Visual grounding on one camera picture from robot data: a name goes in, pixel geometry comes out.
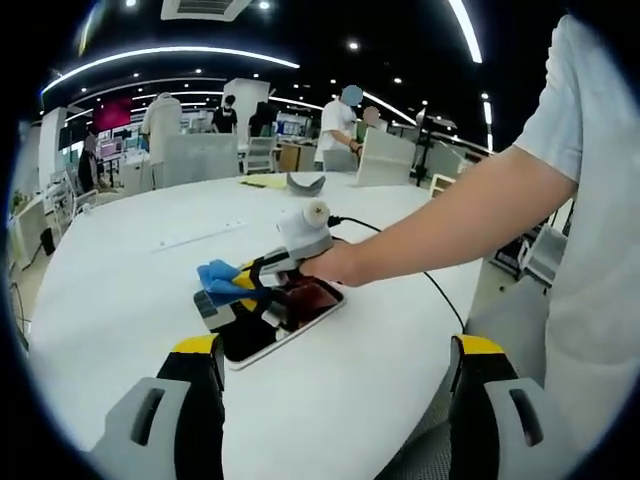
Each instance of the smartphone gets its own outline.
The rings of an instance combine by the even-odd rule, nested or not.
[[[279,296],[285,304],[286,331],[257,318],[240,303],[232,304],[235,320],[212,331],[220,334],[222,350],[233,370],[241,370],[292,341],[345,304],[342,293],[316,278],[290,282]]]

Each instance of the person's arm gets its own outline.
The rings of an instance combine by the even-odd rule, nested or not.
[[[381,234],[338,245],[335,264],[326,262],[331,258],[312,260],[303,273],[357,286],[475,260],[550,216],[576,187],[545,162],[511,147]]]
[[[327,105],[322,112],[321,130],[323,132],[329,132],[337,142],[346,145],[352,151],[356,151],[358,147],[360,147],[360,144],[340,131],[340,126],[342,124],[340,115],[341,111],[335,104],[330,103]]]
[[[565,18],[554,33],[547,87],[515,146],[469,170],[442,195],[379,235],[340,243],[302,273],[347,285],[453,266],[516,237],[576,191],[582,115]]]
[[[360,145],[357,141],[355,141],[348,135],[345,135],[340,130],[329,130],[329,133],[333,138],[336,139],[336,141],[346,145],[354,153],[357,153],[358,149],[362,147],[362,145]]]

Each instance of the hand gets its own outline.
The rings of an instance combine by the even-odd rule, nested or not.
[[[337,241],[331,250],[304,262],[300,272],[308,277],[317,277],[349,287],[368,283],[359,261],[357,245],[341,240]]]

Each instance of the desk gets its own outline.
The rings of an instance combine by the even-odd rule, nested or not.
[[[115,188],[115,183],[113,182],[113,162],[119,163],[121,157],[122,153],[115,153],[113,155],[100,158],[97,161],[98,165],[104,165],[105,163],[109,164],[109,182],[111,183],[111,188]]]
[[[296,174],[304,183],[317,177]],[[408,185],[353,183],[328,174],[320,198],[335,214],[379,227],[429,198]],[[276,219],[308,201],[224,179],[75,219],[42,282],[30,361],[76,445],[92,448],[137,380],[155,376],[181,340],[207,333],[192,302],[196,266],[240,264],[280,246]],[[334,231],[351,241],[372,233],[347,224]],[[463,317],[479,272],[480,262],[434,272]],[[453,313],[423,275],[344,292],[347,304],[301,337],[244,370],[226,369],[226,480],[371,480],[420,420],[449,365]]]

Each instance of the black cable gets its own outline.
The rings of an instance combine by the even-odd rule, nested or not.
[[[369,228],[371,230],[375,230],[376,232],[380,233],[382,230],[380,230],[377,227],[374,227],[373,225],[369,225],[366,222],[362,222],[356,218],[351,218],[351,217],[337,217],[332,215],[331,217],[329,217],[329,222],[328,225],[329,227],[334,227],[336,225],[340,225],[342,222],[351,222],[351,223],[356,223],[358,225],[362,225],[363,227]],[[464,327],[464,322],[462,321],[462,317],[460,316],[460,314],[458,313],[458,310],[456,310],[456,307],[453,306],[453,303],[451,303],[451,300],[449,299],[449,297],[447,296],[446,293],[444,293],[444,291],[442,290],[442,287],[440,287],[440,285],[438,284],[438,282],[435,281],[435,279],[428,273],[428,272],[422,272],[429,280],[431,280],[431,283],[433,283],[433,285],[438,289],[438,292],[440,292],[440,295],[442,295],[442,297],[447,301],[447,303],[449,304],[449,307],[451,307],[451,310],[453,311],[453,313],[456,316],[456,319],[458,320],[458,323],[460,324],[460,327],[462,327],[462,333],[464,333],[465,327]]]

